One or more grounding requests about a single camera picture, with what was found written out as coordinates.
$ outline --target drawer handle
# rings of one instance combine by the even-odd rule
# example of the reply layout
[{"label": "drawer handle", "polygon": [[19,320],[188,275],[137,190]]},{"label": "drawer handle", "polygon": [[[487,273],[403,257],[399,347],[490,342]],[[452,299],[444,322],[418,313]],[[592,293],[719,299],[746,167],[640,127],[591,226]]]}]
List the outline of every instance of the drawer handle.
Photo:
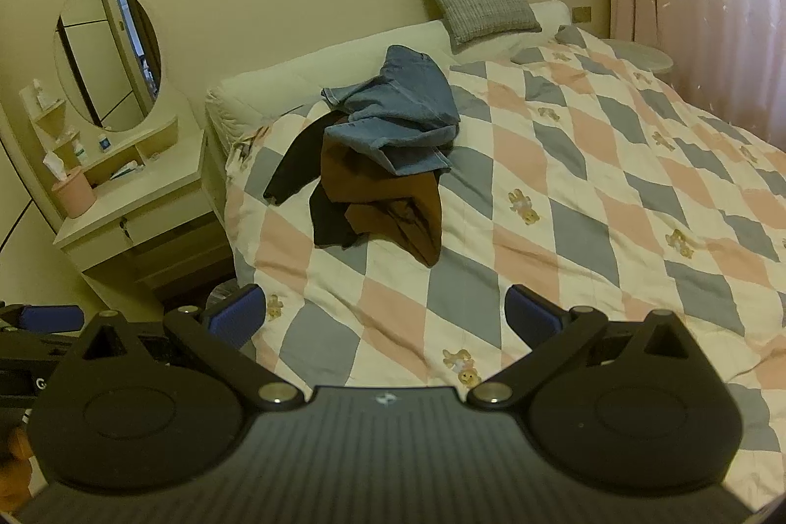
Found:
[{"label": "drawer handle", "polygon": [[123,216],[120,219],[120,228],[123,230],[123,233],[126,235],[126,238],[131,240],[131,242],[133,242],[133,240],[131,239],[131,234],[128,233],[128,229],[126,227],[127,224],[128,224],[128,219],[125,216]]}]

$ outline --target power socket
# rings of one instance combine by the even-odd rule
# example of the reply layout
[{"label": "power socket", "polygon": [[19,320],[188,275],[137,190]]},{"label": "power socket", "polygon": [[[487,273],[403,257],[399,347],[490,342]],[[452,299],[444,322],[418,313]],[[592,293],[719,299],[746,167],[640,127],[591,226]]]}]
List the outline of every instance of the power socket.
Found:
[{"label": "power socket", "polygon": [[573,23],[592,23],[592,7],[585,5],[571,9]]}]

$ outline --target denim jeans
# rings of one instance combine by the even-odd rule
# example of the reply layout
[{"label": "denim jeans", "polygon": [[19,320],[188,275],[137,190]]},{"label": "denim jeans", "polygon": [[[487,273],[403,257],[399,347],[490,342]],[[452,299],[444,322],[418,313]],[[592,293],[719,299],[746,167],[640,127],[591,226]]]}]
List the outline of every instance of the denim jeans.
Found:
[{"label": "denim jeans", "polygon": [[396,176],[450,167],[439,151],[458,133],[453,92],[426,54],[392,45],[378,76],[349,87],[322,90],[327,103],[347,113],[325,135],[368,156]]}]

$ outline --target nightstand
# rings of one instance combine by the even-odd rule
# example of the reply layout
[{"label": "nightstand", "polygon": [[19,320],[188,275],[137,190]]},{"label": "nightstand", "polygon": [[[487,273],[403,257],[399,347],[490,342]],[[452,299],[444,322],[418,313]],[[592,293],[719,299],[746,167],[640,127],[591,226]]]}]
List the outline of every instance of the nightstand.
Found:
[{"label": "nightstand", "polygon": [[160,320],[160,286],[232,257],[223,182],[203,130],[95,194],[85,214],[66,219],[54,246],[109,308],[135,320]]},{"label": "nightstand", "polygon": [[652,72],[652,75],[664,83],[671,83],[671,70],[674,68],[674,61],[665,52],[630,40],[604,39],[603,41],[614,50],[617,58],[624,58],[639,70]]}]

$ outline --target bedspread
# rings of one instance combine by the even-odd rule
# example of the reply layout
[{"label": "bedspread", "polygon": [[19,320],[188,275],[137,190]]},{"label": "bedspread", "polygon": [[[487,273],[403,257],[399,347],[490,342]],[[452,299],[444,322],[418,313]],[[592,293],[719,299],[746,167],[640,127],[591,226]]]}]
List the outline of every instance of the bedspread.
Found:
[{"label": "bedspread", "polygon": [[456,66],[461,125],[439,183],[443,251],[426,268],[384,239],[313,246],[310,184],[262,197],[325,103],[249,137],[229,159],[227,234],[241,284],[268,299],[258,361],[315,385],[455,385],[528,353],[502,302],[521,282],[612,320],[673,309],[744,418],[726,479],[753,508],[785,490],[786,155],[684,103],[581,32],[523,65]]}]

